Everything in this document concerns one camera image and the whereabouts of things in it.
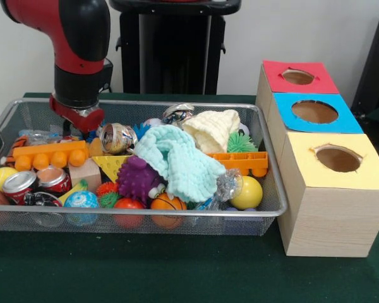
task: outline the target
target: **red box lid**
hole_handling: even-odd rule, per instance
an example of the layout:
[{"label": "red box lid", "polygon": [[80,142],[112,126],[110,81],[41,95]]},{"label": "red box lid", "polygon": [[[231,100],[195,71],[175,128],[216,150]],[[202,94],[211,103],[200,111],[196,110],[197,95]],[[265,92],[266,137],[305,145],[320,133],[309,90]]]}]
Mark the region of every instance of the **red box lid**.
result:
[{"label": "red box lid", "polygon": [[274,93],[339,93],[321,62],[291,63],[264,60],[263,66]]}]

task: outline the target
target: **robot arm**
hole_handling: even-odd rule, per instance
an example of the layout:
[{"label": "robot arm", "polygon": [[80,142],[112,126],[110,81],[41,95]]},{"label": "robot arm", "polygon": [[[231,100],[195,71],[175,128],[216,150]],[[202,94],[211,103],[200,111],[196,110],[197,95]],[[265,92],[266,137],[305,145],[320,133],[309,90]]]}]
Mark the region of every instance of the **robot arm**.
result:
[{"label": "robot arm", "polygon": [[97,107],[98,94],[111,80],[104,79],[111,31],[106,1],[1,0],[1,5],[13,21],[44,32],[52,40],[52,109],[84,133],[97,129],[104,119]]}]

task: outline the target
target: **white wall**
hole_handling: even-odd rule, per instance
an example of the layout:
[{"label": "white wall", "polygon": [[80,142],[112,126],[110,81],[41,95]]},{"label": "white wall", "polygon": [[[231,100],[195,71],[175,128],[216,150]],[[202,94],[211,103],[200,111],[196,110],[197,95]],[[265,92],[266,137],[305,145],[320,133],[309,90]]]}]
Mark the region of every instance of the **white wall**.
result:
[{"label": "white wall", "polygon": [[[119,13],[112,18],[109,59],[112,88],[122,90]],[[227,54],[219,94],[255,94],[260,63],[323,61],[351,103],[379,19],[379,0],[243,0],[227,16]],[[52,45],[45,35],[13,23],[0,7],[0,111],[25,92],[53,89]]]}]

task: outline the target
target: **blue patterned ball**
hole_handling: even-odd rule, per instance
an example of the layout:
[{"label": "blue patterned ball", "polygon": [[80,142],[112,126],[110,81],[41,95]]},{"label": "blue patterned ball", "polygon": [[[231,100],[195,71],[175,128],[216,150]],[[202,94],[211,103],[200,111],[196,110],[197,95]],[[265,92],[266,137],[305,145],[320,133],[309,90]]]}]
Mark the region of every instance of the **blue patterned ball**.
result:
[{"label": "blue patterned ball", "polygon": [[[96,195],[90,191],[78,191],[72,194],[65,202],[64,207],[98,208],[99,203]],[[96,213],[69,213],[68,222],[76,226],[93,224],[97,218]]]}]

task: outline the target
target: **purple spiky ball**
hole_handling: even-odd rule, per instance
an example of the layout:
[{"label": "purple spiky ball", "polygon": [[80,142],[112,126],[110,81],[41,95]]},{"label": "purple spiky ball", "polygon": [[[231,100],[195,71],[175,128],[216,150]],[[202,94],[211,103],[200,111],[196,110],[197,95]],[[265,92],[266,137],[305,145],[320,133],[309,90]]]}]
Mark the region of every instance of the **purple spiky ball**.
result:
[{"label": "purple spiky ball", "polygon": [[129,157],[118,172],[118,191],[121,196],[138,199],[147,206],[149,192],[163,184],[163,178],[141,158]]}]

